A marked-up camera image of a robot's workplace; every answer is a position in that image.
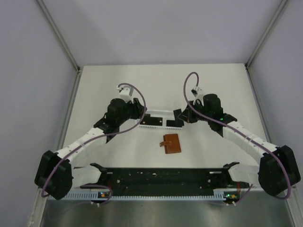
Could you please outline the brown leather card holder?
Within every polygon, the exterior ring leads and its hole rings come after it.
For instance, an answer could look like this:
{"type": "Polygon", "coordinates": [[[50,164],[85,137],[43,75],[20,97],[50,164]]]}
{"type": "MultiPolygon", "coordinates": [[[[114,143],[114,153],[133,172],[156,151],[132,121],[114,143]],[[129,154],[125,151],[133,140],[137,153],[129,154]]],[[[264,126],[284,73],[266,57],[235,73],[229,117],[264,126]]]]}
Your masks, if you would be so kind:
{"type": "Polygon", "coordinates": [[[160,147],[164,147],[166,154],[181,153],[181,146],[178,134],[165,134],[163,136],[163,141],[160,142],[160,147]]]}

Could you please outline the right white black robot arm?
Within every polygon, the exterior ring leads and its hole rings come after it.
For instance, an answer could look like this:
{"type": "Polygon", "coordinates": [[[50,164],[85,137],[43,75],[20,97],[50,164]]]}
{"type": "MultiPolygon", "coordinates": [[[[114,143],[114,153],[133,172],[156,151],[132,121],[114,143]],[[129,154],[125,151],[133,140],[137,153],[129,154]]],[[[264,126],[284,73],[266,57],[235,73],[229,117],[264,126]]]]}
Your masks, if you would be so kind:
{"type": "Polygon", "coordinates": [[[269,143],[247,130],[235,117],[224,113],[216,94],[188,101],[186,108],[175,110],[174,115],[186,123],[207,122],[212,131],[236,144],[256,161],[255,166],[239,162],[226,164],[227,172],[221,175],[224,186],[245,182],[261,187],[276,198],[285,192],[283,199],[286,200],[290,197],[291,187],[301,180],[293,150],[287,145],[279,147],[269,143]]]}

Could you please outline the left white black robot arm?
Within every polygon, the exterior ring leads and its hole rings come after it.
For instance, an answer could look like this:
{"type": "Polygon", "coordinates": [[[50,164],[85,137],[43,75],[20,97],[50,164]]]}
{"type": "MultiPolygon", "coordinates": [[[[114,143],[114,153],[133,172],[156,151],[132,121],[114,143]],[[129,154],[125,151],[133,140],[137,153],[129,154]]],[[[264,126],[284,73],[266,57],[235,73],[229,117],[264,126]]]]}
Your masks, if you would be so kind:
{"type": "Polygon", "coordinates": [[[101,172],[100,165],[76,165],[96,148],[122,134],[120,127],[126,121],[137,120],[140,123],[146,110],[146,102],[141,103],[138,98],[115,98],[110,101],[103,117],[82,137],[56,152],[45,152],[34,179],[34,183],[41,188],[41,197],[51,196],[60,200],[71,189],[82,185],[105,186],[107,175],[101,172]]]}

